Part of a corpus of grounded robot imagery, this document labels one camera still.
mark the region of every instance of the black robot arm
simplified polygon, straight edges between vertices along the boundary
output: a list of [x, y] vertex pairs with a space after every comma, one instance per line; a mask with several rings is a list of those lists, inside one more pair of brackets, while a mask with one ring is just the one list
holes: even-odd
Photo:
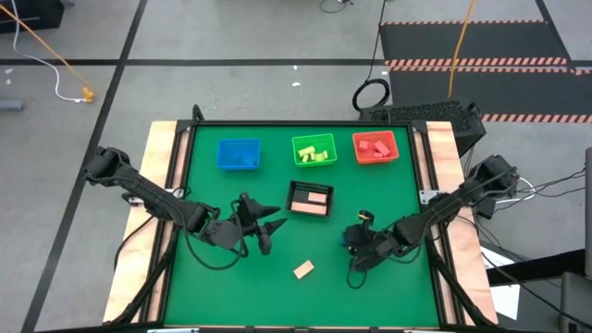
[[130, 165], [130, 158], [115, 148], [98, 147], [84, 168], [85, 178], [92, 184], [106, 187], [119, 186], [144, 201], [146, 211], [157, 218], [172, 220], [190, 234], [199, 234], [200, 241], [232, 250], [245, 236], [256, 236], [263, 254], [271, 251], [271, 234], [281, 227], [286, 218], [260, 226], [259, 218], [270, 216], [279, 207], [262, 206], [248, 193], [241, 193], [232, 204], [237, 213], [219, 220], [220, 209], [205, 203], [178, 199]]
[[465, 206], [478, 205], [485, 210], [483, 215], [490, 216], [495, 199], [514, 192], [518, 178], [516, 168], [503, 157], [490, 156], [471, 169], [467, 180], [456, 191], [432, 198], [423, 213], [394, 221], [391, 229], [371, 230], [372, 223], [365, 218], [368, 212], [360, 212], [365, 216], [364, 222], [349, 226], [344, 232], [344, 245], [352, 255], [351, 269], [365, 272], [391, 255], [408, 254], [420, 246], [432, 226], [450, 223]]

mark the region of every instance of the white paper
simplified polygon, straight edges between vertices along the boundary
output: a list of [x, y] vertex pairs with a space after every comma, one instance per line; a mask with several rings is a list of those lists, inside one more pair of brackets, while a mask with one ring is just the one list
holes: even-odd
[[[481, 247], [481, 252], [491, 260], [496, 266], [503, 266], [513, 264], [512, 259], [508, 259], [503, 255], [499, 255], [484, 247]], [[486, 268], [493, 268], [493, 265], [483, 258]], [[493, 297], [493, 305], [496, 312], [505, 315], [513, 320], [518, 317], [518, 301], [520, 299], [520, 286], [513, 284], [508, 286], [499, 286], [491, 288], [491, 296]]]

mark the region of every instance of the orange striped tape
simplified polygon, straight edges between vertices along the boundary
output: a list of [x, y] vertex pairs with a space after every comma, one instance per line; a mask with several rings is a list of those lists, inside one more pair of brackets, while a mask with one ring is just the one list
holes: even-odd
[[[542, 19], [486, 19], [470, 21], [469, 24], [508, 24], [508, 23], [543, 23]], [[395, 21], [382, 22], [381, 25], [420, 25], [420, 24], [463, 24], [464, 21], [444, 20], [444, 21]]]
[[[443, 66], [391, 66], [391, 71], [450, 71], [450, 67]], [[576, 71], [568, 68], [492, 68], [492, 67], [459, 67], [456, 68], [457, 72], [481, 72], [481, 73], [573, 73]]]
[[484, 114], [483, 121], [592, 124], [592, 115]]
[[[452, 59], [396, 59], [387, 60], [389, 66], [451, 66]], [[456, 59], [456, 66], [563, 66], [564, 57], [494, 57]]]

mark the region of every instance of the small wooden block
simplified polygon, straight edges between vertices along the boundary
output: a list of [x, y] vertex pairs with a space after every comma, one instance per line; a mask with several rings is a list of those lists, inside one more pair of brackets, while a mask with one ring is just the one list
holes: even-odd
[[300, 267], [294, 269], [294, 275], [298, 279], [304, 278], [304, 276], [310, 273], [314, 268], [313, 263], [311, 263], [310, 260], [307, 260], [304, 264], [300, 265]]
[[296, 212], [319, 214], [319, 215], [326, 215], [327, 214], [327, 207], [326, 206], [318, 205], [318, 204], [310, 204], [310, 203], [292, 202], [291, 210], [296, 211]]
[[383, 156], [389, 156], [390, 155], [389, 148], [387, 148], [387, 146], [382, 141], [374, 142], [374, 147]]
[[323, 193], [310, 192], [308, 193], [308, 201], [325, 204], [327, 202], [327, 195]]
[[358, 148], [360, 148], [361, 151], [365, 152], [368, 150], [368, 141], [366, 140], [360, 140], [360, 143], [358, 144]]

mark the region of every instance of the black floor mat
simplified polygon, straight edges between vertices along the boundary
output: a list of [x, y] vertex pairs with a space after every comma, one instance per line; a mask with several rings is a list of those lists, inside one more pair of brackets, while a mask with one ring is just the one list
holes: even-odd
[[[561, 41], [543, 21], [487, 22], [492, 21], [477, 21], [467, 27], [459, 58], [467, 59], [468, 66], [473, 65], [468, 63], [469, 59], [477, 66], [565, 65], [569, 59]], [[450, 59], [462, 27], [458, 21], [386, 22], [380, 30], [385, 59], [405, 59], [407, 66], [411, 65], [410, 60], [416, 59]]]
[[[489, 121], [587, 122], [592, 120], [592, 75], [572, 70], [479, 68], [455, 73], [452, 99], [475, 102]], [[390, 72], [393, 104], [446, 100], [449, 68]]]

